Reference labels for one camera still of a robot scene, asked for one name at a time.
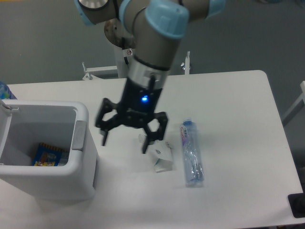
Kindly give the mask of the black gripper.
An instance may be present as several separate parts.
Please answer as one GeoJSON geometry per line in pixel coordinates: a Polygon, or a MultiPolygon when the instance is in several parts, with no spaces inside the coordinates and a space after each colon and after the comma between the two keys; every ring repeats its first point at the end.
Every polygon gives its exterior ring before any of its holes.
{"type": "Polygon", "coordinates": [[[102,146],[106,145],[108,133],[120,125],[144,129],[146,137],[142,146],[143,154],[146,153],[149,144],[164,139],[168,116],[166,112],[154,113],[162,92],[161,88],[155,88],[156,83],[155,77],[149,78],[147,86],[139,85],[128,78],[119,103],[103,98],[95,119],[95,126],[103,136],[102,146]],[[105,119],[106,114],[112,111],[116,111],[116,114],[105,119]],[[153,120],[159,123],[156,131],[149,127],[153,120]]]}

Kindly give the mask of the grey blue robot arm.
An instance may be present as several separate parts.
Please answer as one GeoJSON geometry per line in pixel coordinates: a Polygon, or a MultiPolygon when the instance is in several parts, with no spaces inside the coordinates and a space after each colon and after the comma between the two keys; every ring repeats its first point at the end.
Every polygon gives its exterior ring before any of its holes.
{"type": "Polygon", "coordinates": [[[120,101],[104,98],[95,119],[104,137],[124,125],[145,131],[143,152],[154,141],[163,140],[168,117],[155,108],[188,23],[218,14],[225,4],[224,0],[75,1],[85,24],[117,19],[135,40],[120,101]]]}

